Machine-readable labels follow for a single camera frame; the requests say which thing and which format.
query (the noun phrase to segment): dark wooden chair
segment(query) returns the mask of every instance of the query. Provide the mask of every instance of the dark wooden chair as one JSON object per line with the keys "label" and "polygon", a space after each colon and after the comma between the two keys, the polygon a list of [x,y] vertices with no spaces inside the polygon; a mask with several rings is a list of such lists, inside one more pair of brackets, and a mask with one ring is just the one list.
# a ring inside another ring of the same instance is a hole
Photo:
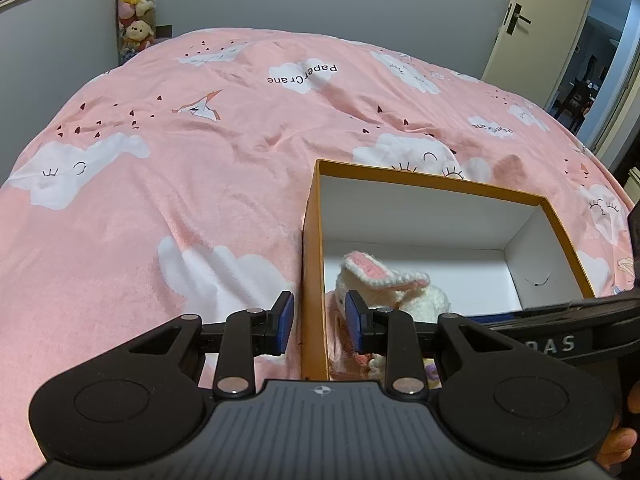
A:
{"label": "dark wooden chair", "polygon": [[572,117],[571,126],[569,131],[573,131],[573,127],[576,123],[582,124],[584,120],[583,111],[588,108],[590,104],[591,89],[586,81],[574,80],[574,87],[569,92],[569,95],[564,98],[564,101],[560,103],[558,111],[554,117],[557,119],[563,112],[569,112]]}

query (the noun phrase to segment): cardboard box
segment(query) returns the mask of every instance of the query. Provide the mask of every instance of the cardboard box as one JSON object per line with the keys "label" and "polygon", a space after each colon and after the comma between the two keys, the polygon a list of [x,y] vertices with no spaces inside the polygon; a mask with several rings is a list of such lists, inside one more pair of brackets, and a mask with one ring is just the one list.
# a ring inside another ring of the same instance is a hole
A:
{"label": "cardboard box", "polygon": [[543,196],[318,160],[303,229],[305,378],[329,378],[324,295],[353,250],[392,269],[426,270],[463,316],[594,297]]}

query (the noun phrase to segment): bed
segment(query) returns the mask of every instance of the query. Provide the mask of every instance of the bed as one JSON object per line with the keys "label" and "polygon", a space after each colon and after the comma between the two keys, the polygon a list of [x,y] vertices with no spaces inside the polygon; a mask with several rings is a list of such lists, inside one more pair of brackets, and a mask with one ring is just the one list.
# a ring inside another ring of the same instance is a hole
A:
{"label": "bed", "polygon": [[[298,290],[317,158],[545,195],[596,294],[632,286],[632,203],[526,99],[357,41],[191,32],[88,82],[0,189],[4,480],[42,462],[27,410],[53,375],[182,313]],[[295,340],[256,362],[258,384],[300,376]]]}

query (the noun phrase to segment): beige door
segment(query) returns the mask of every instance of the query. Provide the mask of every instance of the beige door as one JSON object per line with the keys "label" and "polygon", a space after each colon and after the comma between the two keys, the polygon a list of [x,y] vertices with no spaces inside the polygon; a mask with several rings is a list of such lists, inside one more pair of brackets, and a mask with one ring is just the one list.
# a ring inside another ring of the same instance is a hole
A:
{"label": "beige door", "polygon": [[571,59],[590,3],[511,0],[482,80],[545,107]]}

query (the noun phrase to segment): door handle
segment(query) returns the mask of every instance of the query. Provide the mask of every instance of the door handle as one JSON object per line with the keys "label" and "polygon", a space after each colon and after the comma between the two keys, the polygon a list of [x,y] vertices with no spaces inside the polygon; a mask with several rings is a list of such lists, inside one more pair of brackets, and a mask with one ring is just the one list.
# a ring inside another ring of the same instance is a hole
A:
{"label": "door handle", "polygon": [[513,31],[516,28],[516,23],[518,23],[518,20],[522,20],[525,23],[529,23],[529,25],[531,24],[531,20],[528,20],[527,18],[525,18],[520,14],[521,10],[522,10],[522,6],[520,4],[515,4],[515,6],[513,7],[513,14],[511,15],[511,21],[509,22],[509,27],[507,27],[507,34],[509,35],[513,34]]}

